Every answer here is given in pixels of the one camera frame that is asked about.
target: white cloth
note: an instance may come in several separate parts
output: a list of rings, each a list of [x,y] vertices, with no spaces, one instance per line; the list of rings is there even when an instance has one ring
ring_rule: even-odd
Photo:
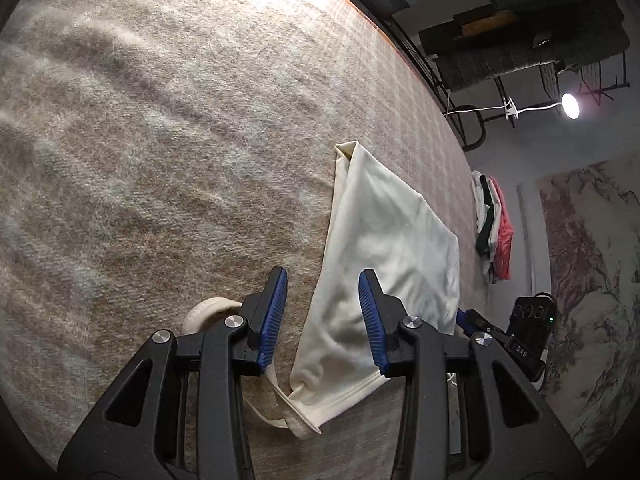
[[[484,191],[482,190],[482,184],[480,184],[480,177],[482,174],[479,171],[471,172],[471,186],[474,192],[474,200],[476,202],[476,226],[478,233],[482,231],[482,226],[486,221],[486,212],[488,205],[484,203]]]
[[[322,269],[314,291],[287,398],[273,365],[270,383],[284,420],[299,438],[367,397],[387,379],[371,356],[358,300],[358,276],[376,271],[383,291],[409,314],[453,334],[460,297],[458,239],[421,194],[358,142],[336,146],[334,199]]]

